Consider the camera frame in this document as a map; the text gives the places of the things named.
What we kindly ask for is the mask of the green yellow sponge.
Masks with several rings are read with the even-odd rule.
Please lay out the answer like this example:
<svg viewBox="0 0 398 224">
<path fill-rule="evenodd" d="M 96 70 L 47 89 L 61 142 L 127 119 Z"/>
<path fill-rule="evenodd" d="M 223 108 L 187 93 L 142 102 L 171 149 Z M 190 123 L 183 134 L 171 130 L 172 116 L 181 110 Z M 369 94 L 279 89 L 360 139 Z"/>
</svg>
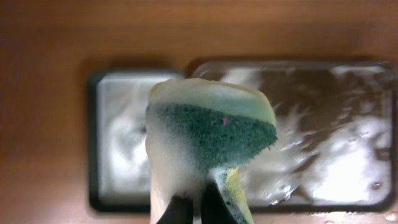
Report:
<svg viewBox="0 0 398 224">
<path fill-rule="evenodd" d="M 150 165 L 150 222 L 188 200 L 194 222 L 204 223 L 218 202 L 215 222 L 252 223 L 239 167 L 278 139 L 274 111 L 259 90 L 201 78 L 154 85 L 146 108 Z M 215 199 L 205 200 L 209 186 Z"/>
</svg>

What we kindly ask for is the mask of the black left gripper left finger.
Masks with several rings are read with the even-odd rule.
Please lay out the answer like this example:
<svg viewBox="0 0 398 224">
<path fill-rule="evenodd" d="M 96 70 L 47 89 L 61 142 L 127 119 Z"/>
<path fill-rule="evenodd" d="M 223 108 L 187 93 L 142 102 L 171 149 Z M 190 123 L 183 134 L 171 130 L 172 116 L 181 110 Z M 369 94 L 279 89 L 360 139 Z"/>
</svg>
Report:
<svg viewBox="0 0 398 224">
<path fill-rule="evenodd" d="M 192 224 L 193 203 L 189 198 L 173 196 L 157 224 Z"/>
</svg>

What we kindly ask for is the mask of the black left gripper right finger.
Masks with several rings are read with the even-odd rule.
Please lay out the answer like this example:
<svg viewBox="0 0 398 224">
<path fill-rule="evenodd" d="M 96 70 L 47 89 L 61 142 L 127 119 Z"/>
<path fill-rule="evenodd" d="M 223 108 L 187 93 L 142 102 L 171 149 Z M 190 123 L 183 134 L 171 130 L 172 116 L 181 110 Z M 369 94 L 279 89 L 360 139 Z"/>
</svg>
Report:
<svg viewBox="0 0 398 224">
<path fill-rule="evenodd" d="M 201 200 L 201 223 L 202 224 L 237 224 L 230 214 L 218 186 L 211 182 Z"/>
</svg>

